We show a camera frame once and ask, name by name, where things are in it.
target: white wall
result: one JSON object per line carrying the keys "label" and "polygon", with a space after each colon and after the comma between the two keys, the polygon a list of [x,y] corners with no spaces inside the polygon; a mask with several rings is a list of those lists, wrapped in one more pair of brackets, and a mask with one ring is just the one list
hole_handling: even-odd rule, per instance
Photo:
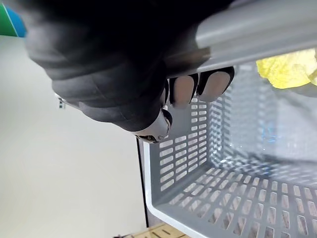
{"label": "white wall", "polygon": [[136,140],[58,109],[18,38],[0,37],[0,237],[108,238],[145,228]]}

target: yellow cloth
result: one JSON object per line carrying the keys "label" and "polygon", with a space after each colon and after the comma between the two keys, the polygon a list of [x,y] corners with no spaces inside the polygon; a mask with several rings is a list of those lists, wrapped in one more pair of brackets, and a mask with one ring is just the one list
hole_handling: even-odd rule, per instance
{"label": "yellow cloth", "polygon": [[275,88],[292,88],[307,83],[317,85],[315,49],[293,52],[257,61],[258,72]]}

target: green object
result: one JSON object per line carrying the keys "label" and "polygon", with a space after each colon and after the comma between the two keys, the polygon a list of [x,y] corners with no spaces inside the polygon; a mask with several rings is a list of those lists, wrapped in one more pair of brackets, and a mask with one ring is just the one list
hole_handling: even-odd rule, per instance
{"label": "green object", "polygon": [[0,4],[0,35],[17,36],[3,4]]}

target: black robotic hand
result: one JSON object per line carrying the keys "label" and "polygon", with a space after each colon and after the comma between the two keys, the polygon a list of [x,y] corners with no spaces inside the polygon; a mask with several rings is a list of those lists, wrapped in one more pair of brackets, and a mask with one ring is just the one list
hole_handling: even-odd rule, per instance
{"label": "black robotic hand", "polygon": [[232,67],[166,80],[165,51],[192,24],[233,0],[4,0],[27,28],[30,58],[53,90],[90,118],[111,122],[140,139],[168,135],[170,102],[181,108],[197,92],[213,101],[230,84]]}
{"label": "black robotic hand", "polygon": [[224,93],[233,77],[234,68],[227,67],[167,80],[158,117],[147,128],[133,133],[146,142],[160,142],[168,135],[173,122],[171,114],[164,109],[168,96],[170,104],[177,109],[186,108],[195,94],[201,101],[213,102]]}

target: blue object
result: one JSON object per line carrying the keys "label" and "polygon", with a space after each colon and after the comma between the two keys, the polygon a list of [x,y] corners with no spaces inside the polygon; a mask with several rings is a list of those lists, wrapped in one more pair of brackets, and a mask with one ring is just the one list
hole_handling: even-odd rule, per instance
{"label": "blue object", "polygon": [[6,10],[11,19],[12,25],[16,31],[17,36],[24,37],[26,34],[26,29],[23,21],[21,20],[19,15],[12,11],[10,8],[6,7]]}

